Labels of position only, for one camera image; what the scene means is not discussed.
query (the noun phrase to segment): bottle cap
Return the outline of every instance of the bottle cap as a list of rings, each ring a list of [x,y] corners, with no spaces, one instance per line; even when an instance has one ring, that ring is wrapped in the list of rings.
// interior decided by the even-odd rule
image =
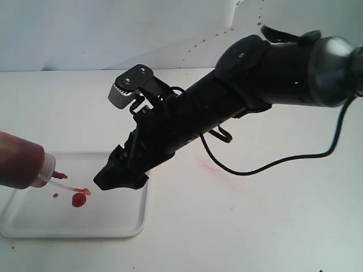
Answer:
[[[44,153],[44,161],[36,180],[32,183],[32,187],[43,187],[52,177],[56,169],[56,158],[48,153]]]

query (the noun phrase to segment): red droplet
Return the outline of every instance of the red droplet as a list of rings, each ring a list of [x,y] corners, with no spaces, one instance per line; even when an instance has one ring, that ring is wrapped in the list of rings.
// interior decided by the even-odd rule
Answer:
[[[74,194],[72,197],[72,205],[73,207],[79,208],[82,207],[86,203],[86,195],[83,193]]]
[[[57,171],[54,171],[53,174],[52,174],[52,177],[55,177],[56,179],[68,179],[67,175],[66,174],[63,174],[63,173],[59,173]]]

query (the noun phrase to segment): white plastic tray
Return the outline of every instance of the white plastic tray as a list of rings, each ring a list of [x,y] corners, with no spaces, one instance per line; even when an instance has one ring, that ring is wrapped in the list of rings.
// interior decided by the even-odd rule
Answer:
[[[87,238],[128,237],[146,225],[149,181],[140,190],[100,190],[93,178],[106,164],[109,153],[59,153],[56,170],[66,173],[60,181],[88,188],[84,206],[71,204],[75,192],[52,184],[43,188],[15,190],[0,217],[0,232],[7,237]]]

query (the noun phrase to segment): white table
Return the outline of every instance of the white table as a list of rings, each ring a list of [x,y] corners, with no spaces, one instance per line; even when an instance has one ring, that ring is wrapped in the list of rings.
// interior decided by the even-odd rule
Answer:
[[[155,73],[188,87],[208,71]],[[107,100],[120,73],[0,73],[0,129],[49,151],[113,150],[134,128],[128,110]],[[363,100],[352,104],[331,157],[286,163],[252,177],[219,170],[194,141],[153,171],[149,220],[139,235],[0,237],[0,270],[362,271],[362,106]],[[282,156],[324,151],[338,112],[277,105],[228,121],[224,128],[234,136],[232,143],[207,140],[227,165],[249,170]],[[10,192],[0,189],[1,207]]]

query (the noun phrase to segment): robotic arm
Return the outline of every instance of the robotic arm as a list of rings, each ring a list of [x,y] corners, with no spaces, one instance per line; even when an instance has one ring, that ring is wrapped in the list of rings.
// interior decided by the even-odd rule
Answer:
[[[341,37],[322,38],[319,31],[300,37],[266,26],[261,31],[267,40],[252,35],[237,41],[212,72],[185,91],[144,65],[117,77],[108,99],[119,109],[132,103],[137,125],[94,182],[102,190],[139,189],[147,171],[202,134],[230,142],[220,124],[232,117],[263,112],[272,104],[337,107],[363,95],[363,48]],[[152,108],[136,111],[145,99]],[[217,126],[220,132],[213,130]]]

